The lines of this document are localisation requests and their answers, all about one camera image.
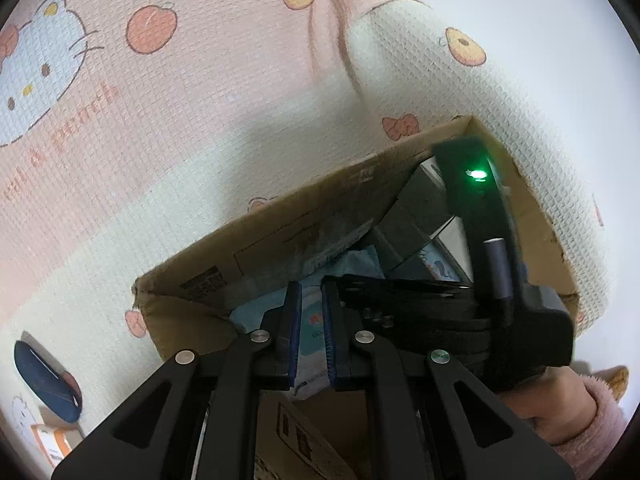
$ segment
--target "pink fuzzy sleeve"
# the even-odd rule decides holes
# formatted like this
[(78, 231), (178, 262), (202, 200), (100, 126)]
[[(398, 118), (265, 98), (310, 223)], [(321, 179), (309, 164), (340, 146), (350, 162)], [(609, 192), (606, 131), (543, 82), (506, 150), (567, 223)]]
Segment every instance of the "pink fuzzy sleeve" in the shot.
[(581, 434), (554, 449), (574, 469), (577, 480), (587, 480), (618, 443), (626, 424), (607, 383), (594, 377), (581, 378), (598, 405), (596, 418)]

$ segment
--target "human hand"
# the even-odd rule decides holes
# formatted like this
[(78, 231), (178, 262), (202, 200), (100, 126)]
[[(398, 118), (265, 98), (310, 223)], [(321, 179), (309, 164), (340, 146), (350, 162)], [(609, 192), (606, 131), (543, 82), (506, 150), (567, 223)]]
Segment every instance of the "human hand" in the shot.
[(552, 446), (582, 433), (598, 412), (580, 376), (567, 366), (549, 367), (499, 397), (520, 418), (532, 418), (536, 433)]

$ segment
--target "silver bolt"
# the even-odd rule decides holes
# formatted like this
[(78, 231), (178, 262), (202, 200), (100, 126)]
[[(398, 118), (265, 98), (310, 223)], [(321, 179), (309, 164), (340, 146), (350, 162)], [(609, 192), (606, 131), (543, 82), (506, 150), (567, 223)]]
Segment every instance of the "silver bolt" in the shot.
[(270, 337), (271, 334), (266, 330), (258, 329), (251, 332), (251, 341), (254, 343), (266, 343)]
[(444, 350), (434, 350), (431, 352), (431, 360), (439, 365), (445, 365), (451, 361), (449, 352)]
[(359, 330), (356, 332), (356, 341), (362, 344), (371, 343), (376, 336), (373, 335), (373, 332), (369, 332), (369, 330)]
[(179, 365), (188, 365), (196, 358), (191, 350), (181, 350), (175, 355), (175, 362)]
[(384, 316), (382, 318), (382, 328), (393, 328), (393, 326), (394, 326), (393, 316)]

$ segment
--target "green light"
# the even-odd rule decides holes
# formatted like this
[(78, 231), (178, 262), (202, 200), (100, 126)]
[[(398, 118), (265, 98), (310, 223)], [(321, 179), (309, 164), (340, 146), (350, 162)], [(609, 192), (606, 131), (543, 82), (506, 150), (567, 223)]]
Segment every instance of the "green light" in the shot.
[(466, 174), (471, 178), (474, 178), (476, 182), (485, 182), (487, 178), (487, 172), (483, 170), (466, 170)]

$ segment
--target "blue computer mouse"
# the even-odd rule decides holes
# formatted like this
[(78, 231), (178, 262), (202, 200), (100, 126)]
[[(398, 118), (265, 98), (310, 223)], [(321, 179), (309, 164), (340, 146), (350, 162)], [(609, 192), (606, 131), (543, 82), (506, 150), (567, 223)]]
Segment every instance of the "blue computer mouse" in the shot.
[(18, 373), (53, 413), (69, 423), (78, 420), (81, 397), (33, 348), (24, 341), (16, 341), (14, 360)]

